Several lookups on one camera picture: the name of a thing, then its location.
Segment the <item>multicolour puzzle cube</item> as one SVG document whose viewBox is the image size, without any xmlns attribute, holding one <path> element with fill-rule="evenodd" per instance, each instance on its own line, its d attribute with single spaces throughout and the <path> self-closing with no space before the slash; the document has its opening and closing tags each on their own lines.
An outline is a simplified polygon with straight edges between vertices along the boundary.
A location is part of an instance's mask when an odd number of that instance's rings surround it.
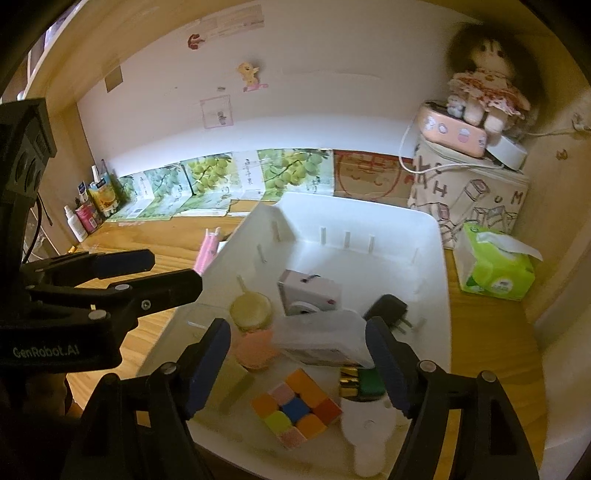
<svg viewBox="0 0 591 480">
<path fill-rule="evenodd" d="M 287 450 L 322 435 L 342 416 L 338 403 L 303 369 L 254 397 L 250 407 Z"/>
</svg>

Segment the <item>green gold perfume bottle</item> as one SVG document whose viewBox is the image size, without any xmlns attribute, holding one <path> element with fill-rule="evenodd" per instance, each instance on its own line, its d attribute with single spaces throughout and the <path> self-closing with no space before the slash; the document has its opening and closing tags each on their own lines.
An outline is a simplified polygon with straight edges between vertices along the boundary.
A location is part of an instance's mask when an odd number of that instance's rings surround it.
<svg viewBox="0 0 591 480">
<path fill-rule="evenodd" d="M 342 367 L 339 370 L 339 395 L 352 401 L 374 401 L 386 394 L 376 368 Z"/>
</svg>

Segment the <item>round cream compact mirror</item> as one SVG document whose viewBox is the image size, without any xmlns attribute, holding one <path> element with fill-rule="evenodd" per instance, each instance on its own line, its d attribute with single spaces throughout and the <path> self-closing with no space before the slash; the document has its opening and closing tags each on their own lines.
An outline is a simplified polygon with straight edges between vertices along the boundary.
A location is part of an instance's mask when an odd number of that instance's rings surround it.
<svg viewBox="0 0 591 480">
<path fill-rule="evenodd" d="M 273 320 L 273 305 L 263 294 L 247 291 L 233 300 L 229 314 L 242 332 L 262 330 Z"/>
</svg>

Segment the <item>pink square wall sticker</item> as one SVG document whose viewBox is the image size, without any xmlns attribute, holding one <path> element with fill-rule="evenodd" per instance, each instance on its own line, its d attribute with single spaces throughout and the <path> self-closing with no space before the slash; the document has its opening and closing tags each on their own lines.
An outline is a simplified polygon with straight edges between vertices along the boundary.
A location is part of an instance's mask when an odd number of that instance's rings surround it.
<svg viewBox="0 0 591 480">
<path fill-rule="evenodd" d="M 200 100 L 199 104 L 205 129 L 223 128 L 233 125 L 229 95 Z"/>
</svg>

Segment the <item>white spray bottle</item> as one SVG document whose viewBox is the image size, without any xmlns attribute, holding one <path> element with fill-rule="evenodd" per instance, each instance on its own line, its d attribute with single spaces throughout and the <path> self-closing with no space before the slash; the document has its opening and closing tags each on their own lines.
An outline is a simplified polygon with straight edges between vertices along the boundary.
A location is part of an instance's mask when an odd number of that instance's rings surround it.
<svg viewBox="0 0 591 480">
<path fill-rule="evenodd" d="M 76 213 L 68 205 L 65 205 L 64 214 L 66 216 L 67 223 L 77 241 L 84 241 L 87 238 L 88 233 Z"/>
</svg>

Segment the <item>clear acrylic sticker box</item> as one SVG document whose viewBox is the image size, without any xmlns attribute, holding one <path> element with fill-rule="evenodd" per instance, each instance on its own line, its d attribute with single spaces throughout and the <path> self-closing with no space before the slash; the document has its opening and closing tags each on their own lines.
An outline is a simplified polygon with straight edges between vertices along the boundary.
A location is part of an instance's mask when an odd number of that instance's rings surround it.
<svg viewBox="0 0 591 480">
<path fill-rule="evenodd" d="M 197 302 L 179 307 L 175 316 L 181 330 L 195 340 L 204 337 L 205 332 L 215 319 L 221 318 L 230 322 L 228 310 Z"/>
</svg>

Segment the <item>brown cardboard with drawing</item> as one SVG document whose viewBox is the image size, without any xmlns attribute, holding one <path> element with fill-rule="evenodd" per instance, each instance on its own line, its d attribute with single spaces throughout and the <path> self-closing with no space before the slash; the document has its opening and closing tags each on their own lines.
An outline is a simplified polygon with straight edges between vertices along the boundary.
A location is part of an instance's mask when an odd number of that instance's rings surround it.
<svg viewBox="0 0 591 480">
<path fill-rule="evenodd" d="M 335 197 L 407 207 L 413 175 L 399 157 L 370 152 L 334 151 Z"/>
</svg>

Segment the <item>green tissue pack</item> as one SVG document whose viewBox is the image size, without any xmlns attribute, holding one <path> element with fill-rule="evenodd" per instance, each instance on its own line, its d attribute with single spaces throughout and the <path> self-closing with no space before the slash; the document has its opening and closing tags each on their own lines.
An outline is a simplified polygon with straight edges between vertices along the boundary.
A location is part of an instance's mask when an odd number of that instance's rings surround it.
<svg viewBox="0 0 591 480">
<path fill-rule="evenodd" d="M 453 255 L 462 291 L 511 301 L 532 287 L 533 259 L 543 261 L 537 249 L 476 223 L 463 225 Z"/>
</svg>

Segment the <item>beige letter-print fabric bag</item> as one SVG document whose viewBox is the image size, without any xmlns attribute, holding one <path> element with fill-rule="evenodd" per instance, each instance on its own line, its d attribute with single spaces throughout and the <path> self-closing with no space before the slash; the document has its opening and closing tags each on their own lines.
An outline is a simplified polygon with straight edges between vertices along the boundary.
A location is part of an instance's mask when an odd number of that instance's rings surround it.
<svg viewBox="0 0 591 480">
<path fill-rule="evenodd" d="M 415 149 L 408 206 L 435 218 L 443 246 L 452 249 L 465 223 L 512 232 L 530 179 L 500 163 L 477 160 L 421 138 Z"/>
</svg>

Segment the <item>pink sticker-covered case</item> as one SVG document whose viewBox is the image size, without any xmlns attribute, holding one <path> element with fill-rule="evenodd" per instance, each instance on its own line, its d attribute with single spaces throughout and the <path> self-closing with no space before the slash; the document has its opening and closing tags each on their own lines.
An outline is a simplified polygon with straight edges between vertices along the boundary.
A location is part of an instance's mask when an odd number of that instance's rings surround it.
<svg viewBox="0 0 591 480">
<path fill-rule="evenodd" d="M 425 102 L 418 111 L 418 128 L 422 136 L 432 142 L 473 158 L 482 158 L 487 145 L 484 129 L 448 114 L 435 102 Z"/>
</svg>

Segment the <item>cream faceted case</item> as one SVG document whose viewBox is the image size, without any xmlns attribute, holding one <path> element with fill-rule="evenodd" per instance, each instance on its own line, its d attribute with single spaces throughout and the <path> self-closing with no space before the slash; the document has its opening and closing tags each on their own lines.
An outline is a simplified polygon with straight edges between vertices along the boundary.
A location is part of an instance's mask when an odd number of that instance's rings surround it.
<svg viewBox="0 0 591 480">
<path fill-rule="evenodd" d="M 222 414 L 228 414 L 232 406 L 249 390 L 253 383 L 252 373 L 240 365 L 235 356 L 229 355 L 219 370 L 206 406 L 216 409 Z"/>
</svg>

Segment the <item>green grape printed cardboard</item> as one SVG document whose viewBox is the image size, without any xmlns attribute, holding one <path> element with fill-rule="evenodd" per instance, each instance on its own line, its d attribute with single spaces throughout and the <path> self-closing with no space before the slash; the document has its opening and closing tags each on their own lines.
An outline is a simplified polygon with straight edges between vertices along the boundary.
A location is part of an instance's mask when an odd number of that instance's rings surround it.
<svg viewBox="0 0 591 480">
<path fill-rule="evenodd" d="M 121 210 L 111 222 L 223 216 L 235 201 L 276 202 L 285 193 L 332 196 L 334 153 L 263 149 L 183 160 L 119 177 Z"/>
</svg>

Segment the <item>white square charger box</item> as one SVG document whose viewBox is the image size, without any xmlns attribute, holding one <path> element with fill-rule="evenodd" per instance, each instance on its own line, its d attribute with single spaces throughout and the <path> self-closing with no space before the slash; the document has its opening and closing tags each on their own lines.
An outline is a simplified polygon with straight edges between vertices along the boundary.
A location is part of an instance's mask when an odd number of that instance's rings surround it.
<svg viewBox="0 0 591 480">
<path fill-rule="evenodd" d="M 287 316 L 274 321 L 271 344 L 304 365 L 373 368 L 366 325 L 349 309 Z"/>
</svg>

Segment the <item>orange juice carton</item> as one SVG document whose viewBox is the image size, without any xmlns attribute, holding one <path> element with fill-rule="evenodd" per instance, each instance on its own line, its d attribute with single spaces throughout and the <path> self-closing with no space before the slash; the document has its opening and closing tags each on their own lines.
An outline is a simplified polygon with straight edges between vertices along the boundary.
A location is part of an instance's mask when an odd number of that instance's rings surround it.
<svg viewBox="0 0 591 480">
<path fill-rule="evenodd" d="M 89 184 L 89 193 L 103 216 L 110 218 L 119 208 L 119 201 L 110 177 L 100 174 L 95 166 L 92 167 L 92 175 L 93 181 Z"/>
</svg>

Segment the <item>brown-haired plush doll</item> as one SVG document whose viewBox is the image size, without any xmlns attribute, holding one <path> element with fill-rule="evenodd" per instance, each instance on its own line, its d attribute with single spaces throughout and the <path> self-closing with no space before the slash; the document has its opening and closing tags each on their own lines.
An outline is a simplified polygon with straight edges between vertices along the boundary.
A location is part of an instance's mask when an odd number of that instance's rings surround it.
<svg viewBox="0 0 591 480">
<path fill-rule="evenodd" d="M 538 66 L 513 36 L 489 25 L 464 24 L 447 52 L 453 72 L 448 113 L 499 136 L 528 118 L 543 94 Z"/>
</svg>

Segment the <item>white cat-shaped case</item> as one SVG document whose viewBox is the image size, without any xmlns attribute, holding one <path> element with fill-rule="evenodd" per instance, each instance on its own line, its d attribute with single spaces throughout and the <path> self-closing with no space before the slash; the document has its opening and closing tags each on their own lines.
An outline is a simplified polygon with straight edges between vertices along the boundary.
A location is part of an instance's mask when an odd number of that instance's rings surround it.
<svg viewBox="0 0 591 480">
<path fill-rule="evenodd" d="M 397 423 L 396 409 L 387 396 L 373 401 L 342 398 L 341 409 L 342 433 L 353 446 L 353 470 L 363 478 L 380 474 Z"/>
</svg>

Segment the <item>black power adapter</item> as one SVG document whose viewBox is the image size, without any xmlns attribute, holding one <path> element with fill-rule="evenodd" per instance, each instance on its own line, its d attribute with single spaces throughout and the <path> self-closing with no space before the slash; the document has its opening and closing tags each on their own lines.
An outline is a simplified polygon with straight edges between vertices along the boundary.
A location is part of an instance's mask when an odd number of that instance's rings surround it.
<svg viewBox="0 0 591 480">
<path fill-rule="evenodd" d="M 408 305 L 393 294 L 384 294 L 370 306 L 363 314 L 366 321 L 380 317 L 391 332 L 397 330 L 403 335 L 414 328 L 414 325 L 407 319 Z"/>
</svg>

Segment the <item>yellow cartoon wall sticker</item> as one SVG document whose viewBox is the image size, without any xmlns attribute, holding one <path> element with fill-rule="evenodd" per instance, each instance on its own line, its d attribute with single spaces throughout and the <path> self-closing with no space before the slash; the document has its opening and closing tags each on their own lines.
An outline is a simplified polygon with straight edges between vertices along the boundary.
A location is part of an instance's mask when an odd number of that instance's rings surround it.
<svg viewBox="0 0 591 480">
<path fill-rule="evenodd" d="M 236 68 L 236 71 L 242 76 L 242 81 L 245 82 L 245 86 L 242 88 L 242 91 L 245 93 L 269 87 L 266 83 L 259 81 L 259 78 L 257 77 L 259 67 L 253 66 L 249 62 L 240 63 Z"/>
</svg>

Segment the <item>white plastic storage bin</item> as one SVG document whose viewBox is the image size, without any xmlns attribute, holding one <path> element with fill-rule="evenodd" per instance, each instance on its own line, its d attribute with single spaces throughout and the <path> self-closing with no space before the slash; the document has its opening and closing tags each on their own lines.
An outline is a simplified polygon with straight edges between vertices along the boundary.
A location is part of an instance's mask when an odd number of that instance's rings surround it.
<svg viewBox="0 0 591 480">
<path fill-rule="evenodd" d="M 277 280 L 284 270 L 318 274 L 342 286 L 342 306 L 365 313 L 384 294 L 408 305 L 414 325 L 401 342 L 443 368 L 451 363 L 446 263 L 438 225 L 425 213 L 346 198 L 287 193 L 259 205 L 204 272 L 197 303 L 228 310 L 245 290 L 270 299 L 283 315 Z M 191 339 L 174 315 L 148 354 L 147 375 L 176 360 Z M 250 400 L 280 384 L 300 363 L 280 357 L 256 373 L 228 414 L 205 405 L 188 422 L 195 442 L 221 459 L 267 479 L 352 479 L 353 446 L 339 424 L 287 450 L 257 418 Z"/>
</svg>

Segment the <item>pink snack can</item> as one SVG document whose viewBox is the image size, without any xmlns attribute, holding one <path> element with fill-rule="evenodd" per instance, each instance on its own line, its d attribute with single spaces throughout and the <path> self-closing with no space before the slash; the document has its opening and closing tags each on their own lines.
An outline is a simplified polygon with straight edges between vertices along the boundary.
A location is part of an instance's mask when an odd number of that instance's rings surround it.
<svg viewBox="0 0 591 480">
<path fill-rule="evenodd" d="M 90 200 L 81 202 L 77 199 L 75 213 L 88 234 L 95 232 L 103 223 L 102 217 Z"/>
</svg>

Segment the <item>pink hair roller clip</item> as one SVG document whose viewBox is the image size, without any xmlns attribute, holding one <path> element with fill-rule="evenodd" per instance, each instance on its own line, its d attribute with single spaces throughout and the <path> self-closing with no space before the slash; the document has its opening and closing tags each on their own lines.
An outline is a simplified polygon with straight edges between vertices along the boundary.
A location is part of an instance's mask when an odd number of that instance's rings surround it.
<svg viewBox="0 0 591 480">
<path fill-rule="evenodd" d="M 204 240 L 202 240 L 199 247 L 197 258 L 195 259 L 193 270 L 197 274 L 204 274 L 207 267 L 215 258 L 218 250 L 219 242 L 221 241 L 221 228 L 216 227 L 213 230 L 206 229 L 204 233 Z"/>
</svg>

